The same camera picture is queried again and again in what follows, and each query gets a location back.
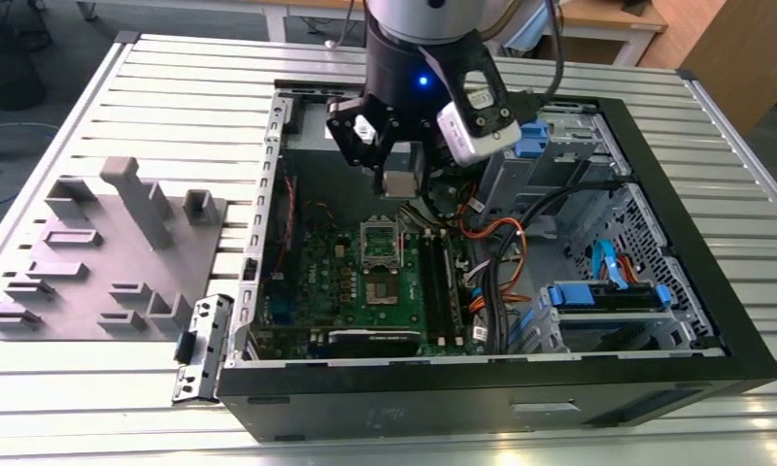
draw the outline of aluminum table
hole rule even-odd
[[[55,177],[110,190],[96,178],[110,155],[138,157],[138,175],[167,196],[205,188],[229,200],[209,292],[231,293],[273,82],[362,83],[363,60],[358,49],[294,44],[152,35],[115,43],[0,225],[0,294],[27,262]],[[498,67],[513,89],[550,81],[551,63]],[[561,92],[626,103],[777,358],[777,185],[702,87],[666,70],[570,65]],[[777,383],[634,428],[270,447],[219,406],[168,407],[172,346],[0,343],[0,461],[777,466]]]

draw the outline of table leg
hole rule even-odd
[[[86,21],[94,21],[98,16],[94,14],[95,4],[90,2],[76,2],[76,9]]]
[[[635,66],[639,58],[645,54],[645,50],[655,36],[654,31],[637,30],[633,31],[627,37],[627,41],[621,46],[617,54],[617,59],[613,64],[617,66]]]
[[[267,24],[267,41],[287,42],[287,33],[285,32],[285,17],[287,9],[279,6],[263,7],[263,18]]]

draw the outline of floor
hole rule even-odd
[[[44,103],[27,111],[0,112],[0,123],[62,122],[118,30],[266,40],[263,17],[257,15],[114,5],[98,7],[96,13],[99,18],[86,22],[70,1],[47,1],[43,17],[54,44],[34,54],[34,61],[48,95]],[[307,25],[297,18],[289,18],[289,38],[293,42],[321,44],[327,38],[338,37],[341,23],[333,21],[329,24],[317,24],[315,27],[326,31],[326,34],[311,35],[307,33]],[[362,29],[357,25],[345,43],[355,45],[361,41]],[[8,198],[20,189],[50,137],[51,131],[38,128],[8,128],[0,131],[0,200]],[[747,135],[747,141],[777,179],[777,108]],[[10,203],[0,205],[0,220],[8,207]]]

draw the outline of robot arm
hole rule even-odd
[[[534,119],[539,98],[506,91],[482,43],[482,8],[478,0],[367,1],[365,89],[358,99],[330,104],[327,127],[347,164],[374,171],[378,194],[395,142],[422,144],[426,172],[469,166],[511,146],[519,122]],[[486,87],[467,93],[470,73]],[[374,127],[371,144],[353,131],[357,116]]]

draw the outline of green circuit board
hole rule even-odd
[[[271,325],[255,332],[262,358],[321,357],[313,345],[322,342],[314,339],[346,328],[418,332],[423,341],[419,356],[475,353],[474,348],[451,342],[429,341],[418,252],[422,239],[417,233],[394,238],[389,232],[369,231],[365,253],[389,257],[398,250],[399,266],[370,270],[359,263],[359,230],[305,234],[294,299],[277,297],[266,301]]]
[[[398,239],[381,237],[379,241],[371,237],[367,248],[382,255],[399,248],[399,268],[363,273],[358,231],[306,236],[299,261],[295,325],[386,326],[425,332],[417,235],[405,234]]]

